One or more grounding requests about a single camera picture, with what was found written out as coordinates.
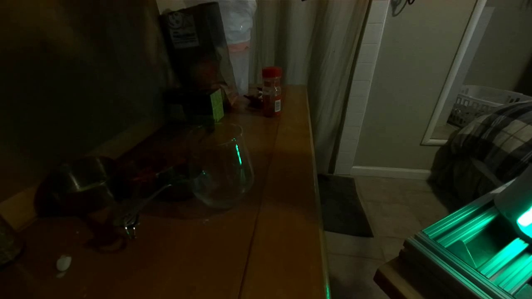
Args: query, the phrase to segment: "wooden dresser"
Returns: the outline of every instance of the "wooden dresser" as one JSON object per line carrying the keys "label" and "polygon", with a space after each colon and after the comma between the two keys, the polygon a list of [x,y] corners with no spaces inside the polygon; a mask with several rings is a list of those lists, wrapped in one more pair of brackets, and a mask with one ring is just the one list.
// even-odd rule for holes
{"label": "wooden dresser", "polygon": [[[246,201],[208,217],[176,205],[148,207],[138,237],[123,249],[93,247],[96,224],[40,217],[22,229],[23,254],[0,269],[0,297],[324,299],[327,294],[309,104],[288,86],[283,114],[238,117],[254,166]],[[166,126],[133,151],[171,154]],[[65,275],[61,254],[73,257]]]}

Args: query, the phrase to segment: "cord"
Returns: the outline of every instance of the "cord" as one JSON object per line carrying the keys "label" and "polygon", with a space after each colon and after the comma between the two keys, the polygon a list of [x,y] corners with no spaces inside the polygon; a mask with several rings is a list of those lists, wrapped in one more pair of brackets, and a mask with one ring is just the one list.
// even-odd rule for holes
{"label": "cord", "polygon": [[399,6],[399,1],[394,4],[392,8],[392,16],[397,16],[402,13],[402,9],[406,8],[406,4],[414,4],[416,0],[404,0],[402,4]]}

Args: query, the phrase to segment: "jar lid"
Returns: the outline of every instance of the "jar lid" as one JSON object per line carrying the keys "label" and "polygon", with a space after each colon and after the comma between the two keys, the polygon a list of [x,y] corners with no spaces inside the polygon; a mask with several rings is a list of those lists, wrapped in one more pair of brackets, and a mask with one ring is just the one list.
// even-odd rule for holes
{"label": "jar lid", "polygon": [[266,66],[263,68],[263,78],[281,76],[283,69],[279,66]]}

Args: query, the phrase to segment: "wall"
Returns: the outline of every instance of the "wall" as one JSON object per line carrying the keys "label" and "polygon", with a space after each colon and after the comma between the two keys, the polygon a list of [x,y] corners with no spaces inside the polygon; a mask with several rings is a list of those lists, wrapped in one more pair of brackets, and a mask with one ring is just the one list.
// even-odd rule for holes
{"label": "wall", "polygon": [[495,6],[465,84],[514,89],[532,58],[532,8],[522,0],[490,0]]}
{"label": "wall", "polygon": [[0,201],[161,111],[171,81],[150,0],[5,0]]}
{"label": "wall", "polygon": [[416,1],[387,18],[354,166],[429,169],[421,146],[474,0]]}

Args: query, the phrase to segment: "curtain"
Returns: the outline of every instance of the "curtain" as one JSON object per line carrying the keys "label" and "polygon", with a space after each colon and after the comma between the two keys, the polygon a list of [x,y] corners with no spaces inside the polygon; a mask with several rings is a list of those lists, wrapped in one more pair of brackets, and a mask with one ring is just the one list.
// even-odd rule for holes
{"label": "curtain", "polygon": [[251,83],[278,64],[286,84],[308,84],[319,172],[332,171],[367,9],[369,0],[258,0]]}

